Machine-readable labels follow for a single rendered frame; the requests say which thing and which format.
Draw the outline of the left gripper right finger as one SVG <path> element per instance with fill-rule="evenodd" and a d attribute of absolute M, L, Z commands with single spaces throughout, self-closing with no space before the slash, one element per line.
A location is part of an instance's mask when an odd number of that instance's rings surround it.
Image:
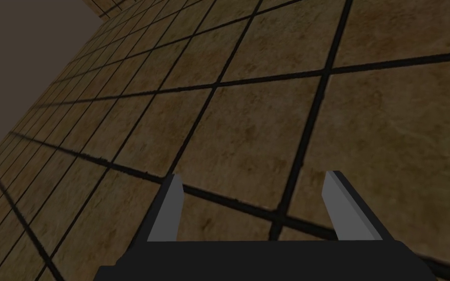
<path fill-rule="evenodd" d="M 326 172 L 322 198 L 339 241 L 394 240 L 341 171 Z"/>

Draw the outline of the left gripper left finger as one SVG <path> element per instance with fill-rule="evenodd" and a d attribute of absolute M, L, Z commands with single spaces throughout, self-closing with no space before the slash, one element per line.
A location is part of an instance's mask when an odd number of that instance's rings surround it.
<path fill-rule="evenodd" d="M 164 179 L 129 246 L 145 241 L 175 241 L 183 203 L 182 178 L 171 174 Z"/>

